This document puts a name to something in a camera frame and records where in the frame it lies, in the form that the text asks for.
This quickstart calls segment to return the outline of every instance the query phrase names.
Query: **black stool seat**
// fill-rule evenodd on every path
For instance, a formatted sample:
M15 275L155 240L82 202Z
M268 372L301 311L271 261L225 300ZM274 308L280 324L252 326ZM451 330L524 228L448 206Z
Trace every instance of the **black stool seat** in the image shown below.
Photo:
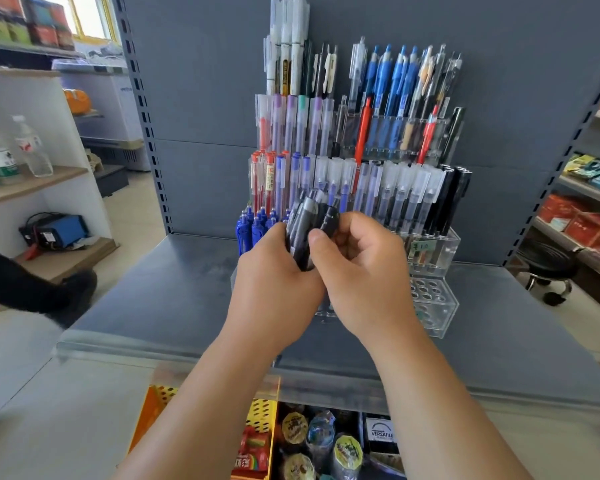
M525 239L518 256L529 266L529 273L550 280L568 280L578 271L576 260L544 242Z

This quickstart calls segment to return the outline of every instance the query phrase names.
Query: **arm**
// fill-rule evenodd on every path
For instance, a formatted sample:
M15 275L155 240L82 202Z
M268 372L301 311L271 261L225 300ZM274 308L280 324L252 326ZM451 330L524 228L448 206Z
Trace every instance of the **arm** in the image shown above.
M241 256L222 331L112 480L229 478L258 386L324 295L318 272L300 272L284 236L277 224Z
M418 322L400 237L350 212L335 241L312 231L311 256L380 373L407 478L531 479Z

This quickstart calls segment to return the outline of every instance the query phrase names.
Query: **hand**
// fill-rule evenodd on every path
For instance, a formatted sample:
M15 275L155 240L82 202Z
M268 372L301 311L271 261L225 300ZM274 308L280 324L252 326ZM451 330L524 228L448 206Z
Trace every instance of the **hand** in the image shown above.
M422 329L400 236L371 217L346 212L334 241L320 230L309 233L313 263L344 326L367 348L405 326Z
M257 342L272 359L300 338L324 297L318 271L300 271L286 249L286 228L274 225L238 260L223 327Z

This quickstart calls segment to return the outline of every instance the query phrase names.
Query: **forearm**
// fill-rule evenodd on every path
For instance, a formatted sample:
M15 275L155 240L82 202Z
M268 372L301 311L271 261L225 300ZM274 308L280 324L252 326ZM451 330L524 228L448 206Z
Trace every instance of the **forearm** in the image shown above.
M415 318L370 352L408 478L531 478Z
M223 330L115 480L226 480L240 446L249 406L273 356Z

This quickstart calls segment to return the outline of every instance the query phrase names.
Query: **stool caster wheel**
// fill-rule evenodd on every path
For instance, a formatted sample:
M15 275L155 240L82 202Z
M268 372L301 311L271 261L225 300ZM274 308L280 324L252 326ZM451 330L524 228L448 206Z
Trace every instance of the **stool caster wheel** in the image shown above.
M561 297L558 293L549 292L545 293L542 297L542 301L544 301L549 306L558 306L561 303L566 301L566 298Z

